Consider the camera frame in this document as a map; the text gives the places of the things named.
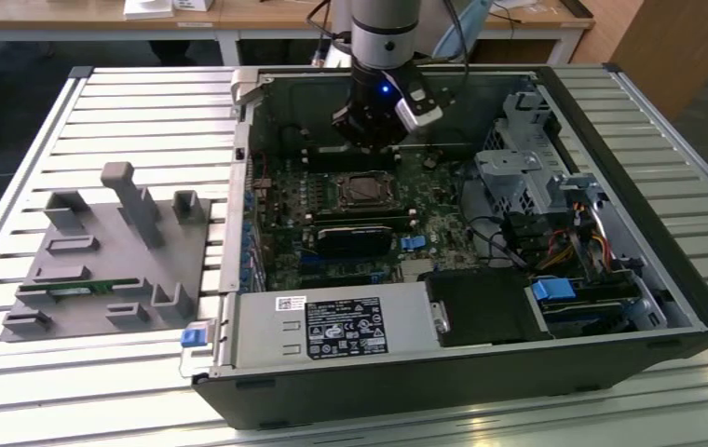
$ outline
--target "red wire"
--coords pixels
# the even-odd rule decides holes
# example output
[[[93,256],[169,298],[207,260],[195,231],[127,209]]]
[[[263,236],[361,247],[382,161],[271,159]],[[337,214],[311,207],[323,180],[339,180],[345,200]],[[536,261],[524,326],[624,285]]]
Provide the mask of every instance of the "red wire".
[[[548,256],[554,254],[554,244],[555,244],[555,236],[566,233],[564,230],[556,230],[554,231],[554,234],[551,235],[551,240],[548,241]]]

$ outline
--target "power supply label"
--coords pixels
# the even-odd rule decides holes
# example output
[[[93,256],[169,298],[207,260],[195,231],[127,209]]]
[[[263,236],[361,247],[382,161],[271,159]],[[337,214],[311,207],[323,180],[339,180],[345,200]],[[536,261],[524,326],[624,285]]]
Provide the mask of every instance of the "power supply label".
[[[307,303],[304,316],[307,355],[312,360],[388,352],[379,298]]]

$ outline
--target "wooden desk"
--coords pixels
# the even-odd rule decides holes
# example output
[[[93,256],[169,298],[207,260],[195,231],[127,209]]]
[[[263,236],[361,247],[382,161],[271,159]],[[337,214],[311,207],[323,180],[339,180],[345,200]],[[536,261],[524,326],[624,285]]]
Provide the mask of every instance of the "wooden desk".
[[[124,0],[0,0],[0,41],[216,40],[223,0],[208,12],[125,20]]]
[[[316,0],[216,0],[211,11],[175,11],[175,17],[125,20],[124,0],[0,0],[0,41],[216,40],[227,65],[240,65],[243,39],[316,39],[304,23]],[[543,0],[534,12],[511,10],[520,20],[490,17],[480,39],[554,42],[550,63],[566,63],[583,31],[594,22],[578,19],[559,0]]]
[[[240,65],[237,41],[245,39],[317,39],[304,19],[316,0],[224,0],[219,18],[223,58],[227,64]],[[559,0],[542,0],[536,12],[526,8],[510,10],[520,23],[490,16],[479,39],[554,41],[548,63],[567,63],[580,36],[594,25],[592,19],[578,19]]]

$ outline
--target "green motherboard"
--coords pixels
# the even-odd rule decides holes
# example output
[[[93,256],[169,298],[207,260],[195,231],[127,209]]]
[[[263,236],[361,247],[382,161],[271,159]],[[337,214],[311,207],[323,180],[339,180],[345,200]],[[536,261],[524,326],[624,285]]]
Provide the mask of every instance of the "green motherboard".
[[[430,271],[479,265],[454,162],[438,164],[427,150],[408,149],[390,171],[312,173],[295,159],[277,166],[271,175],[260,166],[255,181],[271,291],[406,282]],[[361,202],[368,210],[357,208]],[[324,226],[317,219],[332,214],[345,217]],[[390,249],[378,256],[331,258],[317,252],[323,228],[384,227],[392,220],[408,224],[391,227]]]

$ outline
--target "small green circuit board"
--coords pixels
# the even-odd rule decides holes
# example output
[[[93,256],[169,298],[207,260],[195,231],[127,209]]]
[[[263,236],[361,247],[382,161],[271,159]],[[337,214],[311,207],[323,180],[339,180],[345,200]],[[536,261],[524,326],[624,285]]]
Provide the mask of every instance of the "small green circuit board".
[[[267,288],[271,291],[307,288],[323,284],[328,278],[341,285],[347,285],[345,278],[361,280],[363,277],[371,277],[373,284],[403,282],[399,265],[410,260],[428,259],[436,270],[479,265],[464,231],[448,164],[427,169],[427,151],[423,149],[404,150],[402,157],[396,170],[387,173],[391,177],[391,204],[398,208],[416,209],[419,223],[411,231],[394,233],[391,251],[380,257],[321,260],[301,239],[305,229],[312,229],[303,223],[304,215],[340,209],[340,179],[357,173],[308,173],[296,161],[285,162],[284,169],[273,173],[269,187],[257,192],[263,249],[267,251]],[[426,237],[426,246],[403,251],[400,238],[416,236]]]

